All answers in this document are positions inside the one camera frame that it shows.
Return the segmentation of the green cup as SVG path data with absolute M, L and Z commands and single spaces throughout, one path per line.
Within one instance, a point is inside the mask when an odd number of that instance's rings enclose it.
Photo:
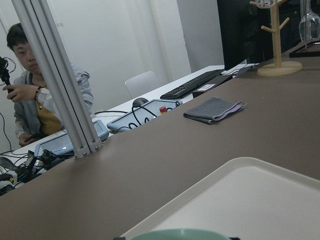
M 239 240 L 221 233 L 192 228 L 162 229 L 136 235 L 131 240 Z

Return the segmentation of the cream rabbit tray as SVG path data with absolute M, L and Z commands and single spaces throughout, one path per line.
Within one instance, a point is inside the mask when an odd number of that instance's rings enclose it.
M 320 182 L 253 157 L 228 161 L 127 231 L 204 229 L 242 240 L 317 240 Z

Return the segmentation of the black framed tray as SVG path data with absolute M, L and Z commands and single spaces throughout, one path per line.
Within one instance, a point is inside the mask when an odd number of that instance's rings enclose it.
M 290 58 L 319 57 L 320 41 L 312 41 L 289 53 Z

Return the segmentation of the blue teach pendant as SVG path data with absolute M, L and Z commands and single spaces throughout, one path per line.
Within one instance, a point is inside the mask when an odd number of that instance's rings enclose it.
M 162 115 L 160 108 L 165 108 L 165 113 L 182 105 L 181 100 L 153 99 L 139 107 L 132 107 L 131 110 L 112 120 L 106 126 L 114 134 L 126 132 L 150 122 Z
M 99 119 L 93 122 L 93 126 L 99 139 L 104 142 L 109 137 L 109 131 L 106 126 Z M 41 156 L 44 150 L 48 150 L 55 155 L 63 155 L 73 152 L 74 148 L 68 133 L 65 131 L 62 135 L 37 144 L 34 150 L 34 156 Z

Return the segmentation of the black computer mouse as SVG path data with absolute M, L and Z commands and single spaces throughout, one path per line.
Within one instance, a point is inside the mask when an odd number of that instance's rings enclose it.
M 138 97 L 132 102 L 132 107 L 133 108 L 138 108 L 141 107 L 142 105 L 146 104 L 148 100 L 143 97 Z

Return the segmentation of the black keyboard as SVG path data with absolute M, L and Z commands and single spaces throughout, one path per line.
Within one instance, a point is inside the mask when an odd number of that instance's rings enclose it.
M 175 99 L 182 99 L 185 96 L 189 95 L 194 91 L 196 88 L 203 86 L 210 80 L 214 79 L 217 76 L 221 76 L 223 69 L 216 69 L 212 71 L 207 71 L 185 83 L 182 85 L 172 89 L 171 91 L 163 94 L 160 96 L 162 100 L 175 100 Z

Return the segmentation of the grey folded cloth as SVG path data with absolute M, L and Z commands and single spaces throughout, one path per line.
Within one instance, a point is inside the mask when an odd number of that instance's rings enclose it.
M 241 101 L 231 102 L 219 97 L 212 97 L 200 105 L 186 111 L 183 116 L 205 124 L 214 124 L 228 115 L 236 113 L 244 108 Z

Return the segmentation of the seated person in grey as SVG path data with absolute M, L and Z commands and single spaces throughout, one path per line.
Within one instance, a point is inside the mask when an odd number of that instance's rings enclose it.
M 6 41 L 25 69 L 3 88 L 14 103 L 15 135 L 24 147 L 61 131 L 64 124 L 20 23 L 10 27 Z

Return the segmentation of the wooden mug tree stand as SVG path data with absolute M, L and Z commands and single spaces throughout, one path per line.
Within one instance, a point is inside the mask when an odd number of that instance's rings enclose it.
M 270 9 L 271 27 L 262 25 L 260 28 L 272 34 L 273 63 L 260 67 L 256 74 L 261 77 L 277 77 L 296 73 L 302 70 L 303 65 L 298 61 L 282 61 L 281 30 L 290 20 L 287 17 L 282 23 L 279 19 L 279 6 L 285 0 L 254 0 L 249 3 L 260 9 Z

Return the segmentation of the wine glass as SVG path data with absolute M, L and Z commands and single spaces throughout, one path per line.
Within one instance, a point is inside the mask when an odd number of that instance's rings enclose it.
M 300 1 L 300 15 L 299 35 L 306 49 L 309 43 L 320 39 L 320 16 L 312 11 L 310 0 Z

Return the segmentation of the aluminium frame post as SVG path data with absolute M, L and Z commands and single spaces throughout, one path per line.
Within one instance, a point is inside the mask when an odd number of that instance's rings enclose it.
M 49 87 L 77 158 L 103 146 L 45 0 L 14 0 L 14 9 Z

